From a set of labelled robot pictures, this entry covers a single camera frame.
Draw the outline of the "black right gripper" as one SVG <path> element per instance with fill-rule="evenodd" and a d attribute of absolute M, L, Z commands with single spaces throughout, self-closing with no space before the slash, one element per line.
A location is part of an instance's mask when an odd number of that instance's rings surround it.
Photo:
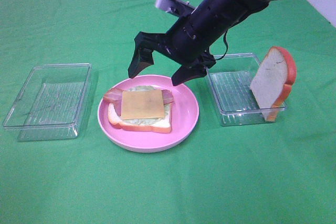
<path fill-rule="evenodd" d="M 128 76 L 133 79 L 142 70 L 154 64 L 153 52 L 157 51 L 169 59 L 179 63 L 181 67 L 172 75 L 174 86 L 207 75 L 206 67 L 212 67 L 216 60 L 209 49 L 202 49 L 193 54 L 192 47 L 184 44 L 176 49 L 166 34 L 139 32 L 134 39 L 135 49 L 128 67 Z"/>

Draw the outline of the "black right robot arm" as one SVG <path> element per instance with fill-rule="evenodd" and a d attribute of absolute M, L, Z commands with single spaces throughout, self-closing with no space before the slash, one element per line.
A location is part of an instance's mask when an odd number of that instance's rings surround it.
<path fill-rule="evenodd" d="M 177 62 L 180 68 L 172 75 L 174 86 L 206 76 L 215 64 L 209 47 L 249 15 L 265 9 L 274 0 L 203 0 L 193 7 L 182 0 L 156 0 L 155 5 L 177 17 L 165 33 L 140 32 L 128 68 L 130 78 L 153 65 L 157 51 Z"/>

